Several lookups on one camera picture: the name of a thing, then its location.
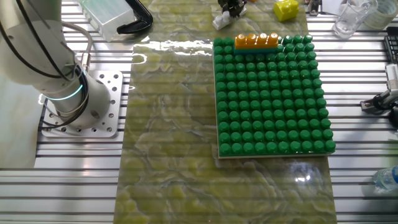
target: marble-patterned mat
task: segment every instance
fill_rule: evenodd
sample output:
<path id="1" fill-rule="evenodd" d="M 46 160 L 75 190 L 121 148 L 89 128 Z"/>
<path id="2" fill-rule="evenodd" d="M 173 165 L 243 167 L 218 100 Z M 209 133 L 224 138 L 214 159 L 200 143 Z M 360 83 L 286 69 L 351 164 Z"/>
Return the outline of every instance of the marble-patterned mat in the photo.
<path id="1" fill-rule="evenodd" d="M 216 0 L 142 1 L 154 26 L 134 46 L 115 224 L 336 223 L 327 158 L 217 159 L 211 41 L 308 33 L 274 2 L 215 31 Z"/>

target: transparent container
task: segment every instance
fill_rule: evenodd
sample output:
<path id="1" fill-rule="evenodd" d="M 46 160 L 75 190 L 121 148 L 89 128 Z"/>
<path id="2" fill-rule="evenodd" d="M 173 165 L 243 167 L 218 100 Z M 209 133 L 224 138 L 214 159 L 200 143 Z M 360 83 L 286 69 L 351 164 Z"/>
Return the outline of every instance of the transparent container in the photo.
<path id="1" fill-rule="evenodd" d="M 373 176 L 376 192 L 390 192 L 398 189 L 398 166 L 379 170 Z"/>
<path id="2" fill-rule="evenodd" d="M 118 27 L 136 20 L 125 0 L 79 0 L 79 5 L 90 24 L 108 42 L 117 36 Z"/>
<path id="3" fill-rule="evenodd" d="M 342 38 L 350 38 L 366 17 L 377 10 L 376 0 L 347 0 L 333 30 Z"/>
<path id="4" fill-rule="evenodd" d="M 397 0 L 377 0 L 377 11 L 365 19 L 365 24 L 373 29 L 384 29 L 398 14 Z"/>

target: table surface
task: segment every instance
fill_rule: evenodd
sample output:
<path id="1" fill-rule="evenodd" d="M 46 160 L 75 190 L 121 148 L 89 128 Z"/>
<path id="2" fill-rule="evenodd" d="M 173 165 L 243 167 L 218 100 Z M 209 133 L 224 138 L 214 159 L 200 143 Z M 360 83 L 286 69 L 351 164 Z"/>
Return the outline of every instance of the table surface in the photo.
<path id="1" fill-rule="evenodd" d="M 76 1 L 63 1 L 62 19 L 89 30 L 95 41 L 92 70 L 124 75 L 119 136 L 110 141 L 49 140 L 39 134 L 34 169 L 0 171 L 0 223 L 112 223 L 123 143 L 132 42 L 107 43 Z M 397 223 L 398 194 L 374 195 L 371 176 L 398 164 L 394 128 L 385 115 L 361 112 L 359 102 L 386 90 L 384 30 L 360 29 L 336 38 L 335 16 L 308 17 L 325 98 L 337 143 L 329 156 L 338 223 Z M 86 38 L 65 29 L 68 46 L 83 51 Z"/>

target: yellow block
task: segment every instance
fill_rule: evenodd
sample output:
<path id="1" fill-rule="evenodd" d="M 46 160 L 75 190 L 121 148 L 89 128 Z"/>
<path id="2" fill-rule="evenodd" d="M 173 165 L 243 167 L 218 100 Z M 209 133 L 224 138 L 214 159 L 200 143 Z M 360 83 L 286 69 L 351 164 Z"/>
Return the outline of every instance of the yellow block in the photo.
<path id="1" fill-rule="evenodd" d="M 274 13 L 279 21 L 295 18 L 299 13 L 299 2 L 296 0 L 285 0 L 274 4 Z"/>
<path id="2" fill-rule="evenodd" d="M 235 49 L 270 49 L 278 46 L 278 34 L 267 35 L 249 34 L 245 36 L 239 34 L 235 37 Z"/>

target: plastic bottle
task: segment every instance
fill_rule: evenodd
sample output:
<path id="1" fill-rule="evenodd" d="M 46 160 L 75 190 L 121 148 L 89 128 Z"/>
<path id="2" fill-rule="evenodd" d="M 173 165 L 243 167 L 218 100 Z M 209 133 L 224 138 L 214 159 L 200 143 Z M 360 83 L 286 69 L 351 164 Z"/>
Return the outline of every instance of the plastic bottle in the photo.
<path id="1" fill-rule="evenodd" d="M 398 166 L 379 170 L 373 176 L 376 191 L 383 193 L 398 189 Z"/>

